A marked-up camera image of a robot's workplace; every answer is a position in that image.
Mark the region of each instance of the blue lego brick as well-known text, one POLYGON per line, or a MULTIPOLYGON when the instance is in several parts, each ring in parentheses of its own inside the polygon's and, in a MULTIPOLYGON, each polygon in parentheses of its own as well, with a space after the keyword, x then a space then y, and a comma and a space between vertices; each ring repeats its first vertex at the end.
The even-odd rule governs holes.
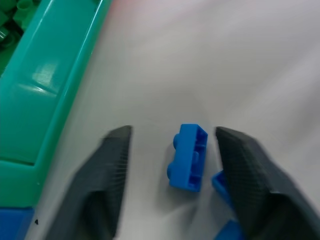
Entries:
POLYGON ((235 221, 229 221, 214 240, 245 240, 241 226, 235 221))
POLYGON ((233 208, 231 197, 227 191, 227 183, 226 183, 226 177, 225 177, 224 171, 220 171, 216 175, 214 175, 211 179, 211 183, 212 183, 212 186, 215 188, 215 190, 223 198, 223 200, 231 208, 233 208))
POLYGON ((172 187, 199 192, 204 174, 208 134, 197 124, 182 124, 174 136, 175 156, 167 168, 172 187))
POLYGON ((0 208, 0 240, 25 239, 34 209, 0 208))

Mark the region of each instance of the lego brick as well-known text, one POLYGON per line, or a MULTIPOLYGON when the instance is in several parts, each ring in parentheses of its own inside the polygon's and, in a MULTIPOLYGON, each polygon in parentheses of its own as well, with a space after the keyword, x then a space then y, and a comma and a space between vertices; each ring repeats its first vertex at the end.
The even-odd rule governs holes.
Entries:
POLYGON ((245 240, 240 225, 235 221, 229 221, 214 240, 245 240))
POLYGON ((175 156, 167 168, 172 187, 199 192, 205 166, 208 134, 197 124, 182 124, 173 139, 175 156))
POLYGON ((216 175, 214 175, 211 179, 211 183, 212 183, 212 186, 215 188, 215 190, 223 198, 223 200, 231 208, 233 208, 231 198, 227 190, 226 176, 224 174, 224 171, 220 171, 216 175))
POLYGON ((13 20, 22 28, 23 31, 27 29, 37 7, 38 6, 33 2, 33 0, 20 0, 17 3, 17 11, 13 16, 13 20))
POLYGON ((0 208, 0 239, 23 240, 34 215, 33 208, 0 208))
POLYGON ((0 25, 0 43, 2 43, 8 35, 9 35, 8 29, 0 25))
POLYGON ((1 0, 0 1, 0 10, 7 13, 15 8, 17 4, 16 0, 1 0))
POLYGON ((3 26, 8 20, 9 20, 8 16, 0 9, 0 27, 3 26))

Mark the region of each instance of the teal plastic bin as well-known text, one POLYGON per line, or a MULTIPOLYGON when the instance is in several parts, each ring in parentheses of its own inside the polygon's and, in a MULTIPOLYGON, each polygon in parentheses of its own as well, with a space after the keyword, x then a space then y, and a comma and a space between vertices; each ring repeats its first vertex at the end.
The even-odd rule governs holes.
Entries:
POLYGON ((42 0, 20 39, 0 79, 0 207, 37 204, 110 4, 42 0))

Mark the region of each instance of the white table surface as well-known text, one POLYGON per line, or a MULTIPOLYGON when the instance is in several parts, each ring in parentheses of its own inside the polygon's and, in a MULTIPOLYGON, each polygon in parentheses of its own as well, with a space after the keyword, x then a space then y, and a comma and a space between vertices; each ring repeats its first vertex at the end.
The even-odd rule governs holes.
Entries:
POLYGON ((72 174, 132 125, 119 240, 211 240, 231 217, 212 189, 215 126, 265 146, 320 210, 320 1, 114 0, 26 239, 43 239, 72 174), (181 123, 209 134, 199 195, 168 186, 181 123))

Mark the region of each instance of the lego stud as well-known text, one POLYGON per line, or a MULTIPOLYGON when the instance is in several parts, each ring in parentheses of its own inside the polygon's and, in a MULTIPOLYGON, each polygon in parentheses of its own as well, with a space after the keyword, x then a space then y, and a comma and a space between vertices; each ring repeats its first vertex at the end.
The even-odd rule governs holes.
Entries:
POLYGON ((4 27, 0 27, 0 43, 8 36, 9 31, 4 27))
POLYGON ((179 140, 179 133, 177 133, 173 138, 173 147, 174 147, 174 149, 177 148, 178 140, 179 140))
POLYGON ((31 9, 33 5, 32 0, 20 0, 16 5, 16 8, 21 11, 21 13, 25 12, 27 15, 28 11, 31 9))
POLYGON ((13 34, 9 34, 6 38, 1 42, 1 46, 4 48, 8 48, 13 45, 16 41, 16 38, 13 34))

